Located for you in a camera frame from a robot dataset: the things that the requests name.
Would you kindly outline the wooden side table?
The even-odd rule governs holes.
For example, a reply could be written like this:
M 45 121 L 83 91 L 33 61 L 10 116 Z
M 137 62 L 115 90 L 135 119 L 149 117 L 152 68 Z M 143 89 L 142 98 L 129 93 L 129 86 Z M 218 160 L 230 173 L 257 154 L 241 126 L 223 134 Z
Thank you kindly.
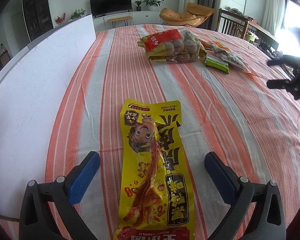
M 263 45 L 266 48 L 269 48 L 271 51 L 275 51 L 279 47 L 279 42 L 275 38 L 274 35 L 272 35 L 269 31 L 259 26 L 257 23 L 255 23 L 253 20 L 247 18 L 249 20 L 249 26 L 247 29 L 247 34 L 245 36 L 246 41 L 250 43 L 256 43 Z

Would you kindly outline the green snack packet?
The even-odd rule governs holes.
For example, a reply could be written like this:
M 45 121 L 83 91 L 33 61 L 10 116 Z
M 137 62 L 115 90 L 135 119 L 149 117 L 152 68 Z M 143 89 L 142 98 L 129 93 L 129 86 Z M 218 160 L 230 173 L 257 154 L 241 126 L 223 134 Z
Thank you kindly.
M 209 67 L 214 67 L 218 70 L 223 71 L 225 74 L 229 74 L 229 65 L 227 62 L 223 61 L 222 59 L 212 56 L 206 55 L 205 57 L 205 65 Z

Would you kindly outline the white tv cabinet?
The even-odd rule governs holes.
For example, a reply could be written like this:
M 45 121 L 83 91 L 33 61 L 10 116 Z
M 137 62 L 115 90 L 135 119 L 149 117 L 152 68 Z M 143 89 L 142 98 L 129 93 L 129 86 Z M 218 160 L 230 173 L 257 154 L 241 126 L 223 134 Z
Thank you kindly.
M 162 24 L 159 17 L 160 11 L 133 11 L 94 17 L 94 29 L 96 32 L 116 27 L 125 27 L 138 24 Z

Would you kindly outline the striped orange grey tablecloth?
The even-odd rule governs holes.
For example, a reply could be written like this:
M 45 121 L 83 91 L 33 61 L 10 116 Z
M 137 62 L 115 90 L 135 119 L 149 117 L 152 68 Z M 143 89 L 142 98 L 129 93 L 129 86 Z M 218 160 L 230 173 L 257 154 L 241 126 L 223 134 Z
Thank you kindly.
M 200 62 L 149 62 L 137 41 L 160 29 L 145 24 L 96 34 L 57 112 L 43 182 L 68 173 L 90 151 L 99 152 L 101 169 L 78 211 L 98 238 L 111 239 L 118 227 L 123 103 L 128 98 L 143 103 L 178 100 L 197 239 L 207 239 L 228 209 L 204 170 L 204 154 L 210 151 L 253 182 L 277 181 L 290 224 L 300 207 L 300 100 L 266 86 L 267 80 L 286 74 L 278 66 L 268 67 L 266 55 L 248 42 L 208 30 L 196 34 L 231 48 L 259 77 L 235 69 L 224 74 Z M 0 216 L 0 225 L 9 237 L 18 238 L 18 219 Z

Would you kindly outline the red flower vase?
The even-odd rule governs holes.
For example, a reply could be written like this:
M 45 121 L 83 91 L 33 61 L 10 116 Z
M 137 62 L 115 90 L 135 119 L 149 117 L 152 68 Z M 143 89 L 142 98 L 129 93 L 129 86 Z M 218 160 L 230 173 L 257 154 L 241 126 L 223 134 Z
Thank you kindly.
M 66 12 L 63 12 L 61 16 L 56 16 L 55 23 L 57 26 L 62 25 L 65 22 Z

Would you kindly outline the green plant white vase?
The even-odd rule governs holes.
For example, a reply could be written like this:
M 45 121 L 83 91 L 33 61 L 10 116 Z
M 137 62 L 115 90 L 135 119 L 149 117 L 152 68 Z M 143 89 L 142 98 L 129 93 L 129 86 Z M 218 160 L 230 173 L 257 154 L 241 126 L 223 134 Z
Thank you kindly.
M 85 15 L 85 10 L 84 9 L 77 9 L 72 12 L 70 16 L 70 20 L 75 20 L 77 18 L 81 18 L 82 16 Z

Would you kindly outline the wooden bench stool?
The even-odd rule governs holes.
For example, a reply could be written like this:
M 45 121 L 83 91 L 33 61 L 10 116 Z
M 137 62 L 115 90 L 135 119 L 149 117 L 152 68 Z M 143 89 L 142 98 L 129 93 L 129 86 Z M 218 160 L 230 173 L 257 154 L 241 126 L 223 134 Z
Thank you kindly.
M 123 22 L 124 26 L 129 26 L 129 23 L 132 23 L 132 20 L 133 20 L 132 16 L 124 16 L 124 17 L 110 18 L 107 20 L 107 23 L 111 23 L 112 28 L 116 28 L 116 24 L 118 22 Z

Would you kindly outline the orange lounge chair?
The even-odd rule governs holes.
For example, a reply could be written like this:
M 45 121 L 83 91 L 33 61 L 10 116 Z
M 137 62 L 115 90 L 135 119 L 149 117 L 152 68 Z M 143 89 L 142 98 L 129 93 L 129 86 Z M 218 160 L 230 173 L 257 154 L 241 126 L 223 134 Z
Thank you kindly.
M 182 14 L 164 8 L 161 10 L 159 17 L 169 25 L 196 28 L 207 21 L 214 12 L 213 8 L 189 2 L 186 11 Z

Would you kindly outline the green potted plant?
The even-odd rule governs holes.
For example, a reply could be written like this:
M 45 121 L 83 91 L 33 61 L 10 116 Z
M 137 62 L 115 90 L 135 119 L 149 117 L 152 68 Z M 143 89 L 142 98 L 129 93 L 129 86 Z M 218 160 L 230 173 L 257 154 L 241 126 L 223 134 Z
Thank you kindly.
M 164 0 L 143 0 L 142 2 L 146 4 L 150 11 L 154 11 L 164 2 Z

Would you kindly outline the orange clear snack bag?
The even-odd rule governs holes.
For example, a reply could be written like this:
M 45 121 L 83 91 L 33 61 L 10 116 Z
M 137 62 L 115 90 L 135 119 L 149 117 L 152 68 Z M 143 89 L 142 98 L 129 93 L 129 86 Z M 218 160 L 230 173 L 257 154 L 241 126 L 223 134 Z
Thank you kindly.
M 200 42 L 205 49 L 213 51 L 217 57 L 227 62 L 231 66 L 236 67 L 244 73 L 259 77 L 253 68 L 251 68 L 249 64 L 247 64 L 236 52 L 222 45 L 220 42 L 204 40 L 200 40 Z

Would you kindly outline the yellow spicy strip packet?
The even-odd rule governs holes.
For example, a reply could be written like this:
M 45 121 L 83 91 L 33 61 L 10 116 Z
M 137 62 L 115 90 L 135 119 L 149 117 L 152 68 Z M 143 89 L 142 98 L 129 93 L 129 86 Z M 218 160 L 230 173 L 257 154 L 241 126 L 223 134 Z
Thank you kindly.
M 179 135 L 181 104 L 127 99 L 115 239 L 194 239 L 194 194 Z

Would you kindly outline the dark wooden chair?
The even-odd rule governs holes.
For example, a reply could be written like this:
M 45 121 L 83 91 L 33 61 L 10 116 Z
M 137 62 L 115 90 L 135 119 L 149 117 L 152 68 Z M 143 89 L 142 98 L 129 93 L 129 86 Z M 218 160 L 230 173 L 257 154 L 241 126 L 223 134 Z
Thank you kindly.
M 228 10 L 219 8 L 216 31 L 230 36 L 245 39 L 249 20 Z

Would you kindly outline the black television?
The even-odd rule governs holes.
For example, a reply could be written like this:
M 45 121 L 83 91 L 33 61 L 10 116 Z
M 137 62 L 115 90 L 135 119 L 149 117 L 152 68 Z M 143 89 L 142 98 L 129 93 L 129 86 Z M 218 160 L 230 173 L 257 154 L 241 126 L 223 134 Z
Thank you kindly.
M 90 0 L 93 16 L 102 16 L 110 12 L 132 9 L 132 0 Z

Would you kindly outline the red gold walnut bag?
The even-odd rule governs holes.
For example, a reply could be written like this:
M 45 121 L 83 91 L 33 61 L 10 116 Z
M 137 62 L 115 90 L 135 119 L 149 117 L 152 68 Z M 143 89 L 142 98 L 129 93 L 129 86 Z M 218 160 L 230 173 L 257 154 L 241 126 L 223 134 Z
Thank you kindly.
M 185 28 L 144 36 L 138 41 L 149 61 L 189 63 L 202 60 L 207 53 L 198 37 Z

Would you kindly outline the small dark potted plant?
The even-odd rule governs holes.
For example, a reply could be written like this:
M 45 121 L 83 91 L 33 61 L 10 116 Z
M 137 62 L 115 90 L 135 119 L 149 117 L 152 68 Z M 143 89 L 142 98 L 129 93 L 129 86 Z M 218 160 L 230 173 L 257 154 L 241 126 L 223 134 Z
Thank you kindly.
M 141 11 L 142 10 L 142 7 L 141 7 L 142 1 L 136 0 L 134 3 L 136 4 L 136 11 Z

